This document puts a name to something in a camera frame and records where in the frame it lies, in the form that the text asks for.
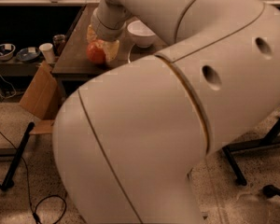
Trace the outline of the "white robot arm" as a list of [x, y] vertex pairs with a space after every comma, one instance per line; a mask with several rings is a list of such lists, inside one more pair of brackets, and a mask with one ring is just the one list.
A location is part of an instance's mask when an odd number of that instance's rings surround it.
[[260, 0], [101, 0], [96, 34], [136, 17], [165, 43], [63, 103], [52, 145], [87, 224], [202, 224], [189, 171], [280, 104], [280, 10]]

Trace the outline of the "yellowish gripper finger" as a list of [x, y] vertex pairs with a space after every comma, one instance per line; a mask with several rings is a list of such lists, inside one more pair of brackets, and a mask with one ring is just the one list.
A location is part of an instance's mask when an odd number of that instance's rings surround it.
[[116, 40], [114, 42], [107, 42], [105, 41], [103, 43], [103, 50], [105, 52], [105, 60], [110, 63], [112, 62], [117, 54], [118, 54], [118, 51], [119, 51], [119, 41]]
[[97, 38], [97, 34], [95, 33], [95, 31], [93, 30], [91, 25], [89, 25], [88, 28], [87, 28], [86, 37], [87, 37], [87, 41], [89, 43]]

